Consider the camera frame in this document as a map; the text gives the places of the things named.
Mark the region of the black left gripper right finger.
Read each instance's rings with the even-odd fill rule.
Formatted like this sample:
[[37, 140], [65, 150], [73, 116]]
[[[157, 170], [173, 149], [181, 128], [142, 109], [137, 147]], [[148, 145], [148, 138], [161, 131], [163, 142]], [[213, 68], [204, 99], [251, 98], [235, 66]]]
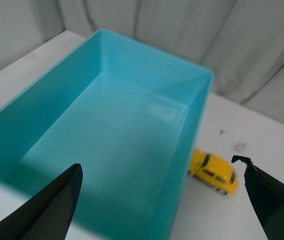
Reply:
[[231, 162], [246, 164], [245, 188], [255, 214], [269, 240], [284, 240], [284, 184], [255, 166], [251, 159], [234, 155]]

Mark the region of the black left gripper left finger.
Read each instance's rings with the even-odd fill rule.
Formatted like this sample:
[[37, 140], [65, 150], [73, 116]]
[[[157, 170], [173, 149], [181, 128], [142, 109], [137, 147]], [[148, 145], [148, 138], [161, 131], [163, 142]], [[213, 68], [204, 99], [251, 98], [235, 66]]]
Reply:
[[0, 221], [0, 240], [64, 240], [83, 180], [75, 163]]

